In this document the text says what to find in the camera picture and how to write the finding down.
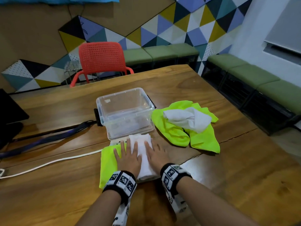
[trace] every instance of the geometric wall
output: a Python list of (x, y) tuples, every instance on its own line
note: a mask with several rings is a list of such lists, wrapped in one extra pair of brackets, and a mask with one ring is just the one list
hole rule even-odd
[(66, 62), (79, 60), (79, 46), (99, 41), (118, 42), (123, 50), (185, 42), (200, 52), (195, 71), (201, 74), (208, 56), (229, 52), (252, 0), (175, 1), (126, 37), (76, 16), (59, 29), (67, 55), (51, 66), (18, 60), (2, 74), (17, 91), (60, 85), (69, 77)]

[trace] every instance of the red chair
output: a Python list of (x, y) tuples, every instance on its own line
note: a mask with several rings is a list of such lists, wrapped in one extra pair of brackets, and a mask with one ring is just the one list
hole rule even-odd
[(134, 73), (132, 68), (126, 67), (123, 50), (117, 42), (93, 42), (85, 43), (79, 47), (79, 59), (82, 70), (74, 76), (70, 88), (75, 86), (78, 76), (85, 75), (87, 83), (89, 82), (88, 74), (120, 71), (127, 74), (127, 70), (131, 74)]

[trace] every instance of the black monitor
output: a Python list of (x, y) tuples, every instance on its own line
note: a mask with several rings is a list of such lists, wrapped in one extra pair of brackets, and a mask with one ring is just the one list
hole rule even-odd
[(0, 89), (0, 104), (1, 149), (22, 130), (23, 124), (19, 121), (29, 116), (3, 89)]

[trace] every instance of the wristband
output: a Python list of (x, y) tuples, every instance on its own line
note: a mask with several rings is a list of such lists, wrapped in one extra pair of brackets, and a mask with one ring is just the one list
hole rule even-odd
[(136, 190), (137, 184), (135, 176), (128, 171), (116, 171), (113, 173), (102, 192), (114, 190), (121, 196), (121, 204), (128, 204)]
[(165, 164), (160, 171), (161, 179), (166, 189), (171, 193), (172, 197), (178, 194), (176, 186), (179, 180), (185, 176), (192, 178), (189, 172), (174, 163)]

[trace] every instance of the hand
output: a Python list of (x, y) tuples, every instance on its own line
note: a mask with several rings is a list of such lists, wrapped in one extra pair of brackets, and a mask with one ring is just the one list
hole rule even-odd
[(169, 156), (165, 149), (161, 148), (159, 144), (157, 144), (153, 139), (151, 140), (151, 144), (153, 148), (151, 148), (147, 141), (144, 142), (146, 148), (146, 154), (148, 156), (148, 161), (153, 168), (153, 170), (160, 175), (160, 171), (162, 167), (170, 162)]
[(119, 171), (129, 171), (137, 179), (141, 169), (141, 155), (138, 156), (138, 143), (135, 142), (133, 154), (131, 151), (131, 140), (126, 140), (126, 150), (124, 148), (124, 142), (121, 141), (121, 158), (119, 157), (117, 150), (114, 148), (114, 155), (117, 161), (117, 168)]

